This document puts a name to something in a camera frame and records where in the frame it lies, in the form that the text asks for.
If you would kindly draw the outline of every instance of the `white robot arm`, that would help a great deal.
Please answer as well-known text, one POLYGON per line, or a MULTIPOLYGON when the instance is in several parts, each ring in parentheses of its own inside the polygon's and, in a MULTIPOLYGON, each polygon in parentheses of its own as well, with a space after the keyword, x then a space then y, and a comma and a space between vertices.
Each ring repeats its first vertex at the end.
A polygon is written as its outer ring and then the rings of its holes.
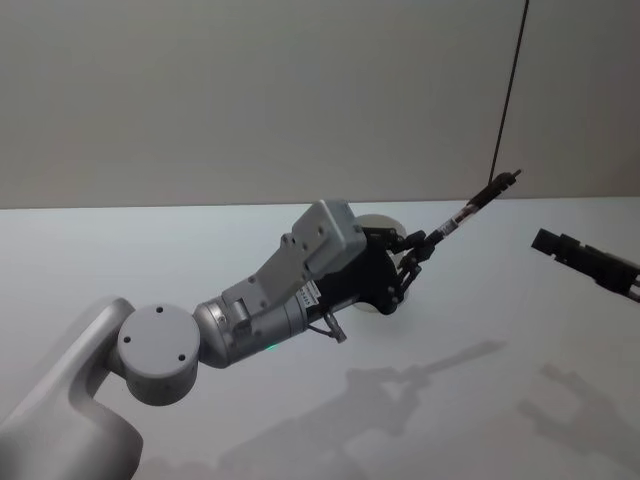
POLYGON ((199 363, 225 368, 306 330, 342 342, 335 312, 367 302, 392 314, 435 246, 519 173, 496 177, 430 235, 363 228, 346 202, 316 202, 255 274, 193 314, 162 303, 136 310, 120 298, 96 304, 82 317, 84 331, 0 424, 0 478, 133 477, 140 434, 93 399, 109 373, 141 402, 169 405, 189 393, 199 363), (399 252, 396 268, 389 254, 399 252), (326 329, 313 325, 320 320, 326 329))

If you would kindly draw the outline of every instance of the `round joint cap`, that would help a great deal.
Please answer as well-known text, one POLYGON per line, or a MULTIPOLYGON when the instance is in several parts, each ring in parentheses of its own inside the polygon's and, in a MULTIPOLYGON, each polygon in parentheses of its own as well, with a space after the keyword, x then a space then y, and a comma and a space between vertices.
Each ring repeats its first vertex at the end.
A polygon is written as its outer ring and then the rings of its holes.
POLYGON ((118 334, 129 391, 147 405, 170 405, 196 380, 200 332, 193 317, 171 305, 133 312, 118 334))

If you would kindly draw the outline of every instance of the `black cable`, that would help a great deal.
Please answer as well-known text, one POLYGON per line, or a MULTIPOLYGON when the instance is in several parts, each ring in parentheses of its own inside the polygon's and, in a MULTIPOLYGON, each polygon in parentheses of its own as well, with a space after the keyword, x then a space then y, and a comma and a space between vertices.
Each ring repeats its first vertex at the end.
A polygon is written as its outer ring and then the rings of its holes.
POLYGON ((312 330, 312 331, 316 332, 316 333, 321 333, 322 335, 326 335, 327 337, 334 338, 333 337, 333 333, 326 332, 326 331, 324 331, 324 330, 322 330, 320 328, 314 327, 313 325, 307 325, 307 328, 309 330, 312 330))
POLYGON ((502 119, 500 120, 500 129, 498 130, 498 138, 496 140, 496 148, 493 152, 493 160, 491 161, 491 172, 489 173, 489 183, 493 180, 493 174, 496 170, 496 162, 498 160, 498 152, 500 151, 500 143, 502 142, 502 131, 504 123, 507 119, 507 110, 509 109, 509 100, 511 99, 511 89, 513 88, 513 79, 516 76, 516 67, 518 66, 518 57, 520 56, 520 46, 522 45, 522 35, 524 33, 524 25, 527 21, 527 13, 529 12, 529 0, 524 1, 524 10, 522 11, 522 21, 520 22, 520 32, 518 33, 518 43, 513 56, 513 65, 511 65, 511 75, 509 77, 509 86, 507 87, 507 96, 504 99, 504 107, 502 108, 502 119))

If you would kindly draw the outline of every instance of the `label sticker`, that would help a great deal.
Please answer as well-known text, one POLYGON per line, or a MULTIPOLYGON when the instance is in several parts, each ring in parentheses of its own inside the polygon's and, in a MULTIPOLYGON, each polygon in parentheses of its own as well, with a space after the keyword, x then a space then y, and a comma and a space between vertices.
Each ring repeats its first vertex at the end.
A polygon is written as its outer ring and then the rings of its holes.
POLYGON ((304 302, 305 308, 313 307, 314 305, 319 305, 320 301, 318 300, 322 295, 320 290, 318 290, 318 286, 316 282, 313 280, 308 282, 305 286, 303 286, 300 290, 300 297, 304 302))

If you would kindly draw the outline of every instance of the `white wall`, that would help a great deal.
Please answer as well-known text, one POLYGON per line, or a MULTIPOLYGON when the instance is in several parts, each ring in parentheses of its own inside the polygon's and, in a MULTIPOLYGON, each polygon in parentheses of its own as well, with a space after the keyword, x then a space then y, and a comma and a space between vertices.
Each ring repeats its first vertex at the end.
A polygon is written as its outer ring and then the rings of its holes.
MULTIPOLYGON (((413 230, 459 206, 355 210, 413 230)), ((0 212, 0 416, 96 298, 191 309, 260 265, 303 209, 0 212)), ((202 368, 170 407, 139 404, 118 378, 97 398, 145 438, 137 480, 640 478, 640 305, 529 248, 545 227, 638 261, 639 209, 496 202, 438 247, 396 315, 341 313, 342 345, 307 333, 202 368), (551 380, 548 364, 580 377, 551 380)))
POLYGON ((520 11, 3 0, 0 208, 467 197, 520 11))

